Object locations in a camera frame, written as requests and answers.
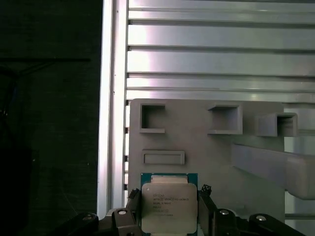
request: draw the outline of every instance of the screw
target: screw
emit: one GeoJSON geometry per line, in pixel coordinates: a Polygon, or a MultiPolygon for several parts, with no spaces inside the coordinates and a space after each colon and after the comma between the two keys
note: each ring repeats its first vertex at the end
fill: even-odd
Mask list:
{"type": "Polygon", "coordinates": [[[258,215],[256,216],[256,219],[259,220],[259,221],[266,221],[266,217],[262,216],[262,215],[258,215]]]}
{"type": "Polygon", "coordinates": [[[125,210],[118,211],[119,215],[125,215],[127,212],[125,210]]]}
{"type": "Polygon", "coordinates": [[[227,210],[220,210],[220,213],[221,213],[222,215],[228,215],[228,211],[227,211],[227,210]]]}

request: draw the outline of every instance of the cpu processor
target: cpu processor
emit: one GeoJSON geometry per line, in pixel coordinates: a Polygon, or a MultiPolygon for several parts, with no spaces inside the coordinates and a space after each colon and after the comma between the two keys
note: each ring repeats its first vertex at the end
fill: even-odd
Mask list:
{"type": "Polygon", "coordinates": [[[142,174],[141,179],[142,231],[194,234],[198,215],[197,174],[142,174]]]}

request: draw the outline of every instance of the rectangular slot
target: rectangular slot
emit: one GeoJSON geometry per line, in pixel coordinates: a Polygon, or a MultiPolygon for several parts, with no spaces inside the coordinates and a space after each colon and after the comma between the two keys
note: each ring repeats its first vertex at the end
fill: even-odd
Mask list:
{"type": "Polygon", "coordinates": [[[298,134],[295,113],[272,113],[256,118],[256,135],[294,137],[298,134]]]}
{"type": "Polygon", "coordinates": [[[294,125],[294,115],[279,115],[277,116],[277,132],[278,136],[293,137],[296,136],[294,125]]]}
{"type": "Polygon", "coordinates": [[[184,165],[184,151],[143,150],[144,164],[184,165]]]}
{"type": "Polygon", "coordinates": [[[164,104],[141,104],[140,133],[165,133],[164,104]]]}
{"type": "Polygon", "coordinates": [[[209,109],[212,127],[208,134],[243,134],[243,112],[240,104],[219,104],[209,109]]]}

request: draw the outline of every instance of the gray support arm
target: gray support arm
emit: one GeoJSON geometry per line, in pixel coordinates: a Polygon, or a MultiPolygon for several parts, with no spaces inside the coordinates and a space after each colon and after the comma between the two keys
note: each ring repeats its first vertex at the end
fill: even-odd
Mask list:
{"type": "Polygon", "coordinates": [[[293,196],[315,200],[315,156],[232,144],[232,165],[275,182],[293,196]]]}

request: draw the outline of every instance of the dark background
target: dark background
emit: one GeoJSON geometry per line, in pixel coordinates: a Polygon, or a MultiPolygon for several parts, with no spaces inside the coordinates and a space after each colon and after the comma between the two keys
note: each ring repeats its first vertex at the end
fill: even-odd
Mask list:
{"type": "MultiPolygon", "coordinates": [[[[45,235],[76,213],[96,212],[101,15],[101,0],[1,1],[0,58],[91,60],[55,63],[18,82],[7,120],[32,150],[29,223],[21,235],[45,235]]],[[[16,71],[34,64],[0,62],[16,71]]],[[[20,164],[2,167],[27,177],[16,172],[20,164]]]]}

